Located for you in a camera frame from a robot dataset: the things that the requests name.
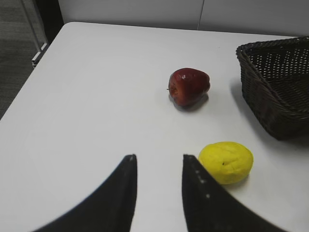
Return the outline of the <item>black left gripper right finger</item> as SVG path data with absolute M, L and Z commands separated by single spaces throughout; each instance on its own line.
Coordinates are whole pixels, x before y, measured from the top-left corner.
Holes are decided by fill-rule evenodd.
M 183 211 L 190 232 L 280 232 L 230 195 L 193 155 L 183 156 Z

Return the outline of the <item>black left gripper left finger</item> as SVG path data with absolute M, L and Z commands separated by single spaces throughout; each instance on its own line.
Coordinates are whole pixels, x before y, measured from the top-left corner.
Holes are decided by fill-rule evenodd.
M 126 155 L 111 175 L 73 209 L 40 232 L 128 232 L 137 199 L 137 157 Z

